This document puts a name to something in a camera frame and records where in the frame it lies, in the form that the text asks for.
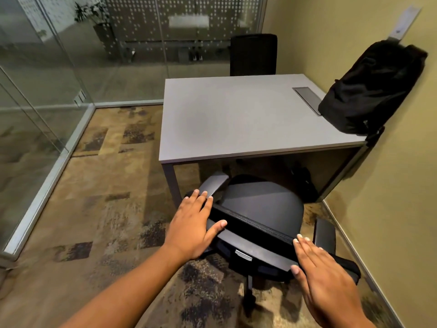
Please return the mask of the person's right hand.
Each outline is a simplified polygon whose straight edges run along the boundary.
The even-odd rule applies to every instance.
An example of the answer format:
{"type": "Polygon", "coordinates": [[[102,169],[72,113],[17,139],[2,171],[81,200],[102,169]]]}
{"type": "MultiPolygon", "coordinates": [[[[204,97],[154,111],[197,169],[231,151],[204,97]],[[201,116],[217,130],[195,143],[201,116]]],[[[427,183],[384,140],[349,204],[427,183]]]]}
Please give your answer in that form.
{"type": "MultiPolygon", "coordinates": [[[[293,240],[297,255],[297,237],[293,240]]],[[[303,297],[314,320],[330,328],[333,320],[365,316],[358,288],[350,275],[338,268],[320,268],[318,263],[299,263],[308,281],[308,296],[303,297]]]]}

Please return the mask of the person's left hand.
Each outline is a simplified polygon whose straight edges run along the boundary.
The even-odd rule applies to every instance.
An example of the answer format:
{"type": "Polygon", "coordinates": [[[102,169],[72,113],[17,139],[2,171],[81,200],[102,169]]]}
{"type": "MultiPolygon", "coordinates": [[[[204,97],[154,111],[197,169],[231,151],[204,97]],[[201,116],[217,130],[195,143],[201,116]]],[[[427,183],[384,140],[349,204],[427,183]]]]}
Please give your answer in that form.
{"type": "Polygon", "coordinates": [[[174,254],[182,264],[198,258],[209,247],[204,245],[204,236],[208,230],[207,220],[211,213],[213,197],[208,195],[208,217],[194,217],[194,201],[201,193],[198,189],[194,190],[189,196],[190,204],[185,216],[177,218],[176,212],[166,233],[163,247],[174,254]]]}

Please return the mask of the grey office chair with armrests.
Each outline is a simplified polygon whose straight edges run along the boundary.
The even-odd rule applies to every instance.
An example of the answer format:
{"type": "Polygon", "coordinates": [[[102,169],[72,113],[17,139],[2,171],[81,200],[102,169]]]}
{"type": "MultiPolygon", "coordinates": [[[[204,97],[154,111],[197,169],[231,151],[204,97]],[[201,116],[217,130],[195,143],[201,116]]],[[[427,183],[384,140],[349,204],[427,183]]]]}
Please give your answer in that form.
{"type": "Polygon", "coordinates": [[[200,185],[200,193],[211,196],[227,185],[212,206],[206,228],[220,220],[227,226],[200,257],[217,253],[246,278],[243,309],[250,317],[256,301],[253,277],[290,282],[291,266],[300,266],[293,240],[301,233],[304,204],[294,192],[259,177],[243,174],[228,179],[218,171],[200,185]]]}

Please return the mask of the person's left forearm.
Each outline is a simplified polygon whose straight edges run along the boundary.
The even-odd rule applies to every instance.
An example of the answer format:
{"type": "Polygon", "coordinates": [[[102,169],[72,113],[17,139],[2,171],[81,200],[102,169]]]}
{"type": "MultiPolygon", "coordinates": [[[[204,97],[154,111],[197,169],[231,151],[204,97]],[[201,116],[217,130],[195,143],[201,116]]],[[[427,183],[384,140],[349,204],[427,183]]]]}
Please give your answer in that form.
{"type": "Polygon", "coordinates": [[[150,304],[186,262],[180,249],[163,245],[59,328],[135,328],[150,304]]]}

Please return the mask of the person's right forearm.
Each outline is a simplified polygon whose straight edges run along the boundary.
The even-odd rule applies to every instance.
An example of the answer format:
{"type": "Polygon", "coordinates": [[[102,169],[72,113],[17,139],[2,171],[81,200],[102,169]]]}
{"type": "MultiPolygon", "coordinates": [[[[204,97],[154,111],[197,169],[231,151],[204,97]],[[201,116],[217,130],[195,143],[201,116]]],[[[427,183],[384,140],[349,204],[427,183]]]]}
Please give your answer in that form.
{"type": "Polygon", "coordinates": [[[330,328],[376,328],[376,326],[365,316],[347,317],[340,320],[333,320],[330,328]]]}

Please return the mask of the black bag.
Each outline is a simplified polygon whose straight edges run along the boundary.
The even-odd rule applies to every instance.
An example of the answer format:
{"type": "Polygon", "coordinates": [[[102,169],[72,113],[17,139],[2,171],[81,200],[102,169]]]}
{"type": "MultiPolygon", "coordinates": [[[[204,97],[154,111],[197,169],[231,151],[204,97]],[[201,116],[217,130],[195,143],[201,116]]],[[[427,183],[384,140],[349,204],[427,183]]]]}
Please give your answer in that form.
{"type": "Polygon", "coordinates": [[[297,192],[304,203],[315,203],[319,200],[319,192],[312,182],[308,168],[295,163],[291,173],[296,184],[297,192]]]}

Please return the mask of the grey office table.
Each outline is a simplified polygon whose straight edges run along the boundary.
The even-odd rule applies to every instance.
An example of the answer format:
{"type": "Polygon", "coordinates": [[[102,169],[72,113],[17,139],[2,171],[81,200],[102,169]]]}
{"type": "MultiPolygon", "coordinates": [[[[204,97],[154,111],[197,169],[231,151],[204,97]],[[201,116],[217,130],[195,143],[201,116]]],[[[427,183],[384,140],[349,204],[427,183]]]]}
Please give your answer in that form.
{"type": "Polygon", "coordinates": [[[166,79],[159,162],[174,206],[182,201],[175,165],[359,148],[322,188],[325,199],[369,146],[312,110],[294,90],[302,87],[325,97],[304,74],[166,79]]]}

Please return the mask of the black mesh office chair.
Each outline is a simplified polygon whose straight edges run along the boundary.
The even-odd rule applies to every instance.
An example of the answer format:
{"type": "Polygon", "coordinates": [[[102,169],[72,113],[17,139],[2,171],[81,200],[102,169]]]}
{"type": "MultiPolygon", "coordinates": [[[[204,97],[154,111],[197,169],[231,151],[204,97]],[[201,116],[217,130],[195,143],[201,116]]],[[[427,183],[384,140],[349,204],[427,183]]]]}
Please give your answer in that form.
{"type": "Polygon", "coordinates": [[[230,39],[230,76],[275,75],[277,35],[255,33],[230,39]]]}

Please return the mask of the black backpack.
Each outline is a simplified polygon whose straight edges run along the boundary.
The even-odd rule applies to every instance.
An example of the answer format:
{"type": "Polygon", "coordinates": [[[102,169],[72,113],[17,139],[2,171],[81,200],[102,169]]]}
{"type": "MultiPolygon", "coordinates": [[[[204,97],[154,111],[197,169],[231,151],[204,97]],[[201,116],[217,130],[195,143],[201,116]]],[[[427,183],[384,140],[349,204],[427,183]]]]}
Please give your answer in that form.
{"type": "Polygon", "coordinates": [[[373,43],[335,80],[319,104],[320,114],[337,130],[365,136],[367,145],[374,146],[421,76],[427,57],[413,44],[373,43]]]}

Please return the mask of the potted green plant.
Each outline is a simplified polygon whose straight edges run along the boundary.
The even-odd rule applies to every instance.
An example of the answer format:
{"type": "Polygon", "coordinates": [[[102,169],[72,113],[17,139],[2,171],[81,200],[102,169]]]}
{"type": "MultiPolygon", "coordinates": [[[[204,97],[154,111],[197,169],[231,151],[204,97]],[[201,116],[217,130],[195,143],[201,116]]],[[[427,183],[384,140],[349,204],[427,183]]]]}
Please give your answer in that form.
{"type": "Polygon", "coordinates": [[[103,0],[91,1],[87,4],[74,2],[74,13],[75,22],[90,21],[92,23],[107,57],[115,60],[119,56],[118,44],[105,2],[103,0]]]}

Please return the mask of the silver wall hook plate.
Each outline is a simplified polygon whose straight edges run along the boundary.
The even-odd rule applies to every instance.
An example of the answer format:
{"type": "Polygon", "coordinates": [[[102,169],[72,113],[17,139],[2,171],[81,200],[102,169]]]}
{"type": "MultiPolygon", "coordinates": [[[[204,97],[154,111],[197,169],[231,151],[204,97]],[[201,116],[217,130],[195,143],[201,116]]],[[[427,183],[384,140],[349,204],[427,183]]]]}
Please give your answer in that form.
{"type": "Polygon", "coordinates": [[[390,32],[387,40],[399,43],[408,32],[415,19],[418,17],[422,7],[410,6],[399,17],[395,28],[390,32]]]}

